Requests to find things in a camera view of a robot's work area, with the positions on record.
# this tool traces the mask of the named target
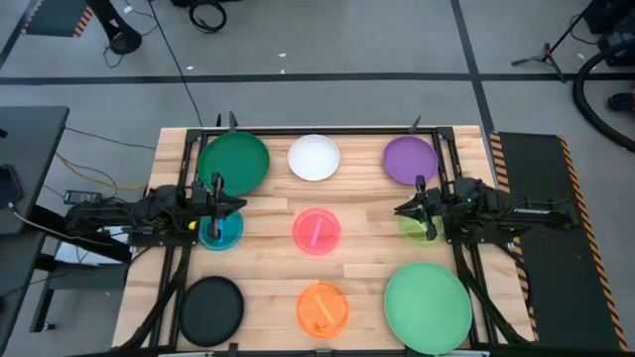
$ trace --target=tripod stand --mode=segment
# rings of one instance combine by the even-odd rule
[[[552,66],[556,70],[556,74],[558,75],[558,77],[560,78],[562,83],[567,82],[567,80],[565,79],[565,76],[563,75],[563,72],[560,70],[560,67],[556,63],[556,60],[554,59],[553,54],[554,54],[554,51],[556,50],[556,48],[571,33],[571,31],[577,25],[577,23],[584,17],[584,15],[586,15],[586,12],[590,11],[590,9],[592,7],[591,5],[593,5],[593,0],[591,0],[588,3],[588,5],[586,5],[586,8],[584,8],[584,10],[579,14],[579,16],[577,16],[575,21],[573,21],[569,25],[567,30],[560,36],[560,38],[556,41],[556,44],[553,47],[551,45],[549,45],[549,43],[545,43],[544,46],[543,46],[543,51],[539,55],[530,56],[530,57],[527,57],[525,59],[514,60],[514,61],[512,61],[512,65],[516,66],[516,65],[520,65],[520,64],[527,63],[527,62],[530,62],[530,61],[536,61],[536,62],[544,63],[546,65]]]

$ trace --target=purple plate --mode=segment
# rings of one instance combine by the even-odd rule
[[[430,181],[439,168],[439,157],[430,144],[413,137],[397,138],[384,149],[384,169],[393,179],[415,184],[418,175]]]

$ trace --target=green cup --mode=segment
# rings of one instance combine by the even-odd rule
[[[399,225],[399,231],[401,234],[408,238],[411,242],[417,244],[429,244],[439,241],[444,238],[444,221],[440,216],[433,217],[433,223],[437,228],[437,238],[434,240],[428,240],[428,226],[426,223],[419,223],[419,221],[404,217],[397,216],[397,224]]]

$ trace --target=floor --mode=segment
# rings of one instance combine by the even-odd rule
[[[5,49],[0,105],[65,105],[71,128],[151,146],[162,127],[198,125],[160,32],[144,37],[138,51],[110,69],[102,58],[106,38],[95,19],[78,39],[19,35],[16,25],[34,1],[0,2],[0,49]],[[124,1],[112,1],[123,14]],[[131,1],[137,10],[149,11],[144,0]],[[509,64],[535,54],[543,42],[554,42],[586,1],[243,0],[225,4],[228,23],[215,35],[196,31],[187,11],[169,1],[154,6],[192,82],[205,125],[229,110],[244,126],[410,124],[422,115],[422,124],[565,135],[622,325],[635,345],[635,305],[628,303],[635,299],[635,278],[628,273],[635,252],[630,209],[635,191],[628,188],[635,179],[635,156],[582,119],[571,82],[543,75],[551,73],[544,65]],[[122,16],[140,32],[154,26],[134,13]],[[593,38],[584,23],[576,33]],[[555,57],[564,72],[575,73],[596,52],[567,38]],[[108,60],[117,56],[109,54]],[[609,74],[588,82],[586,91],[604,120],[633,137],[633,117],[608,113],[603,104],[607,96],[630,90],[632,83],[616,80],[621,74],[614,73],[628,70],[599,64],[593,72]],[[120,184],[144,182],[154,157],[151,151],[72,132],[65,132],[59,151],[107,171]],[[111,193],[57,161],[47,185]],[[134,199],[140,192],[121,196]],[[40,204],[65,211],[47,190]],[[34,279],[41,277],[36,273]],[[57,294],[49,320],[59,329],[30,334],[39,289],[29,289],[6,356],[59,356],[110,346],[120,291]]]

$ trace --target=green plate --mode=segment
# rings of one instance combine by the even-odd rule
[[[472,322],[467,291],[452,272],[435,264],[413,263],[395,273],[384,308],[397,338],[424,354],[455,349]]]
[[[219,136],[203,149],[198,176],[211,189],[211,175],[220,173],[225,193],[241,195],[256,188],[269,170],[269,151],[252,134],[238,132]]]

